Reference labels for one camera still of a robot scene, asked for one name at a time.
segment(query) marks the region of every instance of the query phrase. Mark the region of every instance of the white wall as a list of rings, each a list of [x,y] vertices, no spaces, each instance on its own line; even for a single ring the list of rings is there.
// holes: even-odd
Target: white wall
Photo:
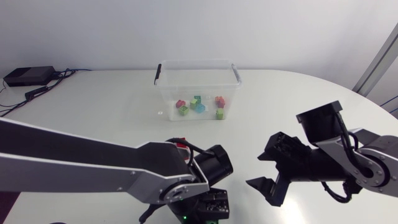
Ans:
[[[398,1],[1,0],[0,21],[0,76],[230,58],[352,88],[398,22]]]

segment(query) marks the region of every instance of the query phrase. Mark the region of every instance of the colored cube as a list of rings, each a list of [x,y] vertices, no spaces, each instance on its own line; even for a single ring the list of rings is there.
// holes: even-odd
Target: colored cube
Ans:
[[[217,109],[216,117],[217,117],[217,119],[224,119],[224,109],[223,108]]]
[[[225,100],[222,96],[216,96],[215,101],[216,101],[218,108],[224,108]]]
[[[196,112],[202,113],[202,112],[204,112],[204,110],[205,110],[205,105],[203,105],[201,103],[197,104],[197,107],[195,108]]]
[[[198,103],[201,103],[201,97],[200,96],[194,96],[194,99],[196,99],[198,101]]]
[[[197,107],[197,103],[198,103],[198,100],[197,100],[197,99],[191,100],[191,102],[190,102],[190,107],[191,107],[191,109],[194,110],[194,109]]]
[[[177,103],[175,104],[175,107],[180,108],[181,106],[185,106],[185,101],[178,100]]]
[[[188,108],[187,106],[181,106],[181,107],[178,109],[178,111],[180,112],[180,114],[181,114],[182,116],[185,116],[185,115],[188,114],[189,108]]]
[[[225,100],[221,97],[220,100],[218,101],[218,108],[224,108],[225,106]]]

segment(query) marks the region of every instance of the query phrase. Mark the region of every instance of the green block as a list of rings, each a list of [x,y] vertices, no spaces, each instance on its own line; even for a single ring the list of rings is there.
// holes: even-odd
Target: green block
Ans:
[[[216,117],[217,117],[217,119],[224,119],[224,109],[223,108],[217,109]]]
[[[191,109],[195,109],[197,107],[198,104],[198,100],[197,99],[193,99],[191,100],[191,102],[189,102]]]
[[[187,115],[187,113],[189,112],[189,108],[187,106],[181,106],[178,111],[180,112],[180,114],[182,116]]]
[[[201,98],[200,98],[200,96],[194,96],[193,98],[196,99],[196,100],[198,100],[197,104],[200,104],[200,103],[201,103]]]

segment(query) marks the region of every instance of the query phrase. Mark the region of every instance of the blue block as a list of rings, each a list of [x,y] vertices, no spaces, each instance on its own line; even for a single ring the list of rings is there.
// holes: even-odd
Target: blue block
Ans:
[[[204,110],[205,110],[205,105],[203,105],[201,103],[197,104],[197,107],[195,108],[196,112],[202,113],[202,112],[204,112]]]

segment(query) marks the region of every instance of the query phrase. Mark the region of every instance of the red part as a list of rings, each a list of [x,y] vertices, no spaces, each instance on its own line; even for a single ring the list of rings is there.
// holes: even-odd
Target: red part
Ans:
[[[225,106],[225,100],[221,97],[221,98],[218,100],[217,105],[218,105],[218,108],[224,108],[224,106]]]
[[[176,108],[180,108],[180,107],[182,107],[182,106],[185,106],[185,101],[183,101],[183,100],[178,100],[178,101],[176,102],[176,104],[175,104],[175,107],[176,107]]]

